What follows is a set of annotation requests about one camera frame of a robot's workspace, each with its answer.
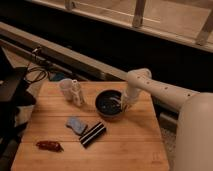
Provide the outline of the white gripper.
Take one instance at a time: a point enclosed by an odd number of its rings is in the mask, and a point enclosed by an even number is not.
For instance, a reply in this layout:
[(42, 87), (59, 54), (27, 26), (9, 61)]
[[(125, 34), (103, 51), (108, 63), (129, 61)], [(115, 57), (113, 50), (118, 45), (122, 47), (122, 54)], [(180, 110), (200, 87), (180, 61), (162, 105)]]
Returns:
[(135, 104), (139, 98), (141, 90), (128, 85), (121, 95), (121, 110), (124, 112)]

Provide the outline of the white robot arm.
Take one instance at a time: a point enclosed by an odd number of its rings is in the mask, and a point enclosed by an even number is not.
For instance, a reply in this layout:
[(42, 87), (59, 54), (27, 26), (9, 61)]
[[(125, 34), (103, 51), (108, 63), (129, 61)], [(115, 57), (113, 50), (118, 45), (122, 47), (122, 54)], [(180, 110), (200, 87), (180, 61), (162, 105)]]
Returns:
[(213, 93), (153, 80), (147, 68), (127, 72), (126, 83), (121, 97), (123, 111), (143, 90), (179, 113), (172, 171), (213, 171)]

